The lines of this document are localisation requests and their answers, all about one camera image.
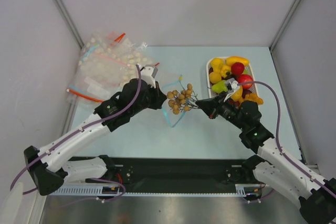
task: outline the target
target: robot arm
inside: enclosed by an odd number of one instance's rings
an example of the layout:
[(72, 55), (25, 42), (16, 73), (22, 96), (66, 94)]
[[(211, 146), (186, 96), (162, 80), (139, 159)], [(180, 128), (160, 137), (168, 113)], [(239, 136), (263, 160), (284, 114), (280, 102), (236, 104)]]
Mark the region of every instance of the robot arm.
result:
[[(26, 164), (43, 156), (28, 171), (41, 195), (49, 195), (62, 184), (87, 178), (106, 179), (113, 177), (113, 162), (107, 156), (99, 156), (85, 161), (69, 162), (75, 153), (92, 143), (97, 137), (112, 132), (118, 127), (128, 123), (140, 111), (160, 109), (166, 96), (161, 92), (159, 84), (155, 82), (157, 68), (147, 65), (141, 69), (140, 92), (135, 102), (123, 113), (105, 120), (123, 110), (134, 98), (138, 79), (132, 79), (121, 92), (117, 92), (109, 100), (102, 102), (95, 111), (77, 128), (60, 137), (58, 140), (37, 149), (33, 146), (25, 149)], [(59, 145), (54, 151), (49, 150)]]
[(278, 145), (274, 136), (260, 123), (255, 102), (245, 101), (239, 109), (226, 100), (238, 83), (228, 80), (229, 93), (196, 102), (210, 119), (222, 116), (240, 128), (242, 143), (256, 155), (243, 164), (258, 181), (268, 184), (287, 197), (308, 223), (329, 223), (336, 217), (336, 179), (326, 180), (306, 167)]

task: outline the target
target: gray wall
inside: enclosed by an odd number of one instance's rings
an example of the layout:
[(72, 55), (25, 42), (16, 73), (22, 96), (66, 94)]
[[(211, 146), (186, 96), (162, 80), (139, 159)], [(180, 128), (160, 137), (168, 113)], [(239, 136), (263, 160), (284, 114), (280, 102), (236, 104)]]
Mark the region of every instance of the gray wall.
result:
[(64, 0), (84, 40), (98, 28), (151, 46), (269, 46), (293, 0)]
[(309, 163), (336, 176), (336, 0), (303, 0), (275, 50)]
[[(79, 48), (52, 0), (0, 0), (0, 203), (25, 166), (23, 150), (57, 138), (65, 116), (65, 89)], [(25, 189), (33, 182), (26, 173)], [(24, 196), (17, 223), (30, 211)]]

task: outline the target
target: table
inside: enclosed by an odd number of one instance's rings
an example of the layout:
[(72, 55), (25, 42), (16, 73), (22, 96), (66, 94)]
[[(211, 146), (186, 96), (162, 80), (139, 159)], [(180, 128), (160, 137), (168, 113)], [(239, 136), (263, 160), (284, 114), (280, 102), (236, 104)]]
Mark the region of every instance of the table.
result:
[[(160, 62), (159, 72), (166, 76), (183, 75), (199, 99), (208, 98), (206, 63), (214, 57), (242, 56), (250, 60), (255, 80), (269, 84), (277, 92), (282, 109), (280, 142), (294, 157), (301, 159), (300, 149), (290, 121), (276, 70), (267, 47), (147, 47), (146, 54)], [(271, 92), (258, 86), (264, 105), (261, 122), (275, 133), (277, 107)], [(92, 110), (80, 104), (72, 128), (84, 121)], [(223, 118), (209, 120), (201, 110), (187, 112), (181, 122), (170, 128), (161, 110), (144, 110), (123, 125), (82, 149), (77, 156), (140, 158), (246, 159), (254, 153), (238, 137), (240, 130)]]

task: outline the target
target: green pear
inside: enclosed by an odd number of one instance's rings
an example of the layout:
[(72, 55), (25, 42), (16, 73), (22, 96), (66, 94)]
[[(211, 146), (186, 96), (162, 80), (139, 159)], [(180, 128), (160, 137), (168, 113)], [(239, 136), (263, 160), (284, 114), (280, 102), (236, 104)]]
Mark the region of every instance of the green pear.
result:
[(212, 86), (211, 89), (217, 94), (222, 93), (223, 91), (227, 92), (227, 88), (225, 86), (225, 80), (216, 83), (215, 85)]

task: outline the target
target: fruit basket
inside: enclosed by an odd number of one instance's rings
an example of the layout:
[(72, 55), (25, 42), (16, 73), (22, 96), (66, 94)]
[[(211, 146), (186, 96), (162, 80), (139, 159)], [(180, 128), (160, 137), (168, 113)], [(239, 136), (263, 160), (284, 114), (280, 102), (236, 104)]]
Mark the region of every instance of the fruit basket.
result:
[[(221, 58), (221, 59), (223, 59), (223, 60), (225, 61), (225, 60), (226, 60), (227, 58), (229, 58), (229, 57), (216, 57), (216, 58)], [(209, 79), (209, 71), (210, 71), (210, 68), (211, 68), (211, 64), (210, 64), (210, 62), (211, 62), (212, 60), (213, 60), (213, 58), (210, 59), (210, 60), (207, 62), (207, 64), (206, 64), (206, 79), (207, 79), (208, 92), (209, 92), (209, 97), (210, 97), (210, 98), (217, 96), (217, 94), (216, 94), (214, 91), (212, 91), (212, 89), (211, 89), (212, 84), (211, 84), (210, 79)], [(247, 65), (247, 66), (245, 67), (245, 70), (247, 71), (247, 74), (250, 75), (250, 76), (255, 80), (255, 77), (254, 77), (254, 74), (253, 74), (253, 71), (252, 71), (252, 67), (250, 66), (250, 64)], [(255, 93), (255, 94), (257, 94), (257, 95), (259, 96), (258, 89), (257, 89), (257, 87), (256, 87), (255, 84), (253, 84), (253, 85), (249, 88), (249, 90), (250, 90), (252, 93)]]

